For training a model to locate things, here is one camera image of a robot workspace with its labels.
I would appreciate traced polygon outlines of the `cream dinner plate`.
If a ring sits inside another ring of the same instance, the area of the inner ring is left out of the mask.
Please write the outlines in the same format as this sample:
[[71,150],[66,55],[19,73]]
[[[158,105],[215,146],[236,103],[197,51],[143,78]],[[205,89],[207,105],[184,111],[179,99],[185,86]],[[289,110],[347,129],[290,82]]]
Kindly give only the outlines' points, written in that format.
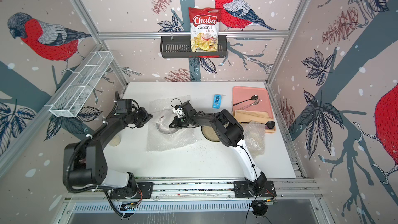
[[220,142],[215,130],[211,126],[201,126],[203,136],[211,142]]

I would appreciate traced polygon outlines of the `dark rimmed plate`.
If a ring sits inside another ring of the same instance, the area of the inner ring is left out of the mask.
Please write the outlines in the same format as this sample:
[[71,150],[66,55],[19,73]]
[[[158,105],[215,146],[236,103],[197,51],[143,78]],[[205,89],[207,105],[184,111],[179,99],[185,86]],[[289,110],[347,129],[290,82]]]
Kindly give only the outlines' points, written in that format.
[[156,129],[162,134],[174,134],[179,129],[170,128],[174,120],[174,115],[162,114],[161,117],[155,122]]

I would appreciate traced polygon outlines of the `bubble wrap sheet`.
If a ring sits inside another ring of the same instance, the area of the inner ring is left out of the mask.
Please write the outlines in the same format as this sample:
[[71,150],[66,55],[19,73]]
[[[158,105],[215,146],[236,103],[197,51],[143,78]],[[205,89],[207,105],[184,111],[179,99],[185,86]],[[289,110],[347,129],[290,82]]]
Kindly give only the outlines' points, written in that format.
[[243,125],[246,146],[253,158],[265,153],[265,125],[250,122]]
[[174,106],[190,99],[190,95],[183,95],[174,100],[166,98],[150,102],[149,113],[153,118],[148,122],[146,145],[148,152],[182,148],[199,140],[195,135],[194,129],[173,129],[169,127],[176,116],[173,112]]

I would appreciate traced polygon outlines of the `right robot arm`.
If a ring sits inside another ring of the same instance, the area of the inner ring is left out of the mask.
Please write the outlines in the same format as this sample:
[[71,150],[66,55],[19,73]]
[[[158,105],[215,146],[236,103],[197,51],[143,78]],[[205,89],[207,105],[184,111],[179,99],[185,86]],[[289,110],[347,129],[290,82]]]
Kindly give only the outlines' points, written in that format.
[[268,180],[265,174],[255,164],[253,157],[247,150],[244,130],[240,123],[227,110],[218,113],[204,113],[196,111],[189,101],[173,107],[176,115],[169,125],[172,129],[210,127],[219,141],[234,150],[237,160],[244,172],[249,192],[255,197],[274,197],[267,189]]

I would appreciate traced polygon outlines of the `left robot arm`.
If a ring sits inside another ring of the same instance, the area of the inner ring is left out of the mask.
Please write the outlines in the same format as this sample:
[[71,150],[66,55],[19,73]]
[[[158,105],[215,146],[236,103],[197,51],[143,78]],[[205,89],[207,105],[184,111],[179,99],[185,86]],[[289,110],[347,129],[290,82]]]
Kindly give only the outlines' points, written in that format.
[[143,107],[128,113],[113,112],[102,125],[78,143],[64,149],[62,181],[68,192],[78,194],[93,189],[125,190],[128,197],[138,192],[133,173],[108,168],[104,149],[126,127],[141,128],[153,116]]

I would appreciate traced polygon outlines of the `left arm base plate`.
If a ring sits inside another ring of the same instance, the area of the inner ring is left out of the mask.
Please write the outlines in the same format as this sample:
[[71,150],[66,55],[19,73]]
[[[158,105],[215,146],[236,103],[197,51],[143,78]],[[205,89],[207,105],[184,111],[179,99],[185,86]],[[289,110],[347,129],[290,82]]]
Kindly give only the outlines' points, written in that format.
[[111,191],[112,200],[140,200],[150,199],[153,190],[153,183],[136,183],[133,186],[117,188]]

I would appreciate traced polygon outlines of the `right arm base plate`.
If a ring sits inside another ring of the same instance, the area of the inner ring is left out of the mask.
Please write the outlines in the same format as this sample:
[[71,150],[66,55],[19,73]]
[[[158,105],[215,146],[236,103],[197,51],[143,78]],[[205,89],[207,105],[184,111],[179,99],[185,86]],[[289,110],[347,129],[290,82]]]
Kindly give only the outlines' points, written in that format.
[[275,198],[277,196],[274,182],[269,180],[260,186],[255,186],[249,181],[235,181],[232,191],[236,198]]

